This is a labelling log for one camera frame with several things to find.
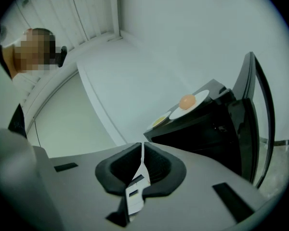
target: white wall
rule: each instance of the white wall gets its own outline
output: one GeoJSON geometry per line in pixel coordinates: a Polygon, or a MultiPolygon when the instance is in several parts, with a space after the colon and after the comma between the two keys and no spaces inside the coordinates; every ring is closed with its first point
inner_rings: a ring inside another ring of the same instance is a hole
{"type": "MultiPolygon", "coordinates": [[[[48,157],[85,154],[115,146],[91,106],[79,74],[65,83],[36,117],[41,146],[48,157]]],[[[34,124],[28,134],[39,145],[34,124]]]]}
{"type": "Polygon", "coordinates": [[[188,93],[177,76],[125,39],[96,47],[77,65],[127,143],[146,141],[146,128],[188,93]]]}
{"type": "MultiPolygon", "coordinates": [[[[270,84],[276,141],[289,139],[289,30],[269,0],[121,0],[122,29],[169,69],[190,92],[212,78],[232,88],[244,55],[253,51],[270,84]]],[[[256,86],[260,136],[266,112],[256,86]]]]}
{"type": "Polygon", "coordinates": [[[113,31],[111,0],[15,0],[1,20],[7,28],[3,46],[28,28],[42,27],[56,35],[56,45],[68,51],[93,37],[113,31]]]}

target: black slot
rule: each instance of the black slot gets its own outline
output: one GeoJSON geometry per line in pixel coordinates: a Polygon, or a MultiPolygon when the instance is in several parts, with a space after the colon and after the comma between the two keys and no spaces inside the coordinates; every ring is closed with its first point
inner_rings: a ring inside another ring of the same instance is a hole
{"type": "Polygon", "coordinates": [[[141,181],[142,179],[144,179],[144,177],[143,177],[142,175],[137,176],[135,179],[133,179],[133,180],[130,182],[129,187],[132,186],[133,184],[141,181]]]}
{"type": "Polygon", "coordinates": [[[137,193],[138,193],[138,190],[135,190],[135,191],[130,193],[129,197],[132,197],[132,196],[136,195],[137,193]]]}
{"type": "Polygon", "coordinates": [[[63,165],[55,166],[54,169],[57,172],[60,172],[60,171],[64,171],[64,170],[68,170],[68,169],[74,168],[74,167],[78,167],[78,165],[76,163],[69,163],[69,164],[63,164],[63,165]]]}
{"type": "Polygon", "coordinates": [[[254,213],[227,183],[214,185],[213,189],[237,222],[245,220],[254,213]]]}

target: white ceiling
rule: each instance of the white ceiling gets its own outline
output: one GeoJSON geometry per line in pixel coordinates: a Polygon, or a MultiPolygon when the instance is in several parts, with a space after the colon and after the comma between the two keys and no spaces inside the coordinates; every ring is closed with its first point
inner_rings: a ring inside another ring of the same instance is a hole
{"type": "MultiPolygon", "coordinates": [[[[2,46],[9,45],[28,28],[46,28],[56,36],[56,46],[68,51],[114,31],[111,0],[15,0],[1,19],[7,29],[2,46]]],[[[40,77],[18,74],[14,84],[21,91],[23,106],[40,77]]]]}

